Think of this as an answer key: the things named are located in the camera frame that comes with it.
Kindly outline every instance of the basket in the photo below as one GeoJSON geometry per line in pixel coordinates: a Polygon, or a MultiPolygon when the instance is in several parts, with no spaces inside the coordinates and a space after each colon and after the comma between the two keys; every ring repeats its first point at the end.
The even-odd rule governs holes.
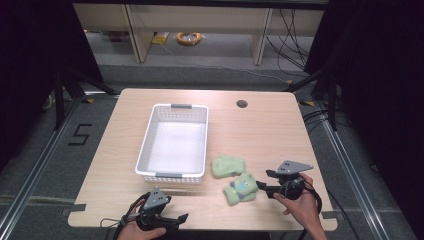
{"type": "Polygon", "coordinates": [[[204,105],[153,106],[135,171],[146,182],[202,182],[209,109],[204,105]]]}

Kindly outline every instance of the human hand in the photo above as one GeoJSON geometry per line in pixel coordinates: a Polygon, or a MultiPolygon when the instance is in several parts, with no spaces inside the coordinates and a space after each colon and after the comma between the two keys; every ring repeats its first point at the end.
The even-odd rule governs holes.
{"type": "MultiPolygon", "coordinates": [[[[305,186],[312,189],[312,178],[304,173],[300,173],[300,175],[307,182],[305,186]]],[[[309,191],[303,190],[302,195],[294,201],[279,193],[274,193],[273,197],[287,208],[283,214],[291,214],[306,229],[312,239],[327,239],[318,216],[315,197],[309,191]]]]}
{"type": "MultiPolygon", "coordinates": [[[[131,209],[131,214],[135,213],[136,208],[144,203],[144,199],[137,203],[137,205],[131,209]]],[[[166,233],[165,228],[156,228],[151,231],[141,230],[137,222],[131,221],[122,229],[121,233],[118,236],[118,240],[151,240],[158,238],[166,233]]]]}

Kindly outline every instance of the plush toy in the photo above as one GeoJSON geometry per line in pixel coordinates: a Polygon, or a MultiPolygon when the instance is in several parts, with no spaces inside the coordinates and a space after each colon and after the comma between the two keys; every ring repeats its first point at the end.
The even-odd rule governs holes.
{"type": "Polygon", "coordinates": [[[230,206],[239,202],[253,201],[256,198],[256,179],[250,173],[242,173],[230,186],[224,188],[224,194],[230,206]]]}
{"type": "Polygon", "coordinates": [[[243,158],[222,155],[212,160],[212,174],[216,178],[234,177],[245,171],[243,158]]]}

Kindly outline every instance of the wooden tabletop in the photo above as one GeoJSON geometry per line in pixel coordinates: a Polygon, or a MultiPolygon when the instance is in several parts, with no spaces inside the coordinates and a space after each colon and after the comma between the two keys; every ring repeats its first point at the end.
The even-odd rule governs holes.
{"type": "MultiPolygon", "coordinates": [[[[268,185],[277,180],[265,171],[275,170],[284,160],[310,164],[305,172],[323,201],[323,212],[333,211],[296,99],[291,93],[125,89],[115,106],[75,204],[85,211],[72,212],[74,227],[99,227],[104,218],[120,219],[139,196],[159,186],[171,202],[164,217],[189,213],[181,229],[263,230],[303,229],[285,207],[265,192],[251,202],[229,206],[223,188],[236,177],[215,179],[211,162],[220,155],[241,157],[246,172],[268,185]],[[240,108],[237,101],[248,106],[240,108]],[[154,104],[201,104],[209,107],[206,170],[198,185],[146,183],[135,165],[154,104]]],[[[321,219],[325,230],[337,227],[336,219],[321,219]]]]}

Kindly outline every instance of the person's left hand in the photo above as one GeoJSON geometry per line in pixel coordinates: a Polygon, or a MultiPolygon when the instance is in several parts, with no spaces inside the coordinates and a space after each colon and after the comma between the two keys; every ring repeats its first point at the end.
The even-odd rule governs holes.
{"type": "MultiPolygon", "coordinates": [[[[144,199],[137,203],[137,205],[131,209],[131,213],[135,213],[137,207],[144,203],[144,199]]],[[[151,231],[141,230],[135,221],[127,223],[122,229],[118,236],[118,240],[151,240],[158,238],[166,233],[165,228],[156,228],[151,231]]]]}

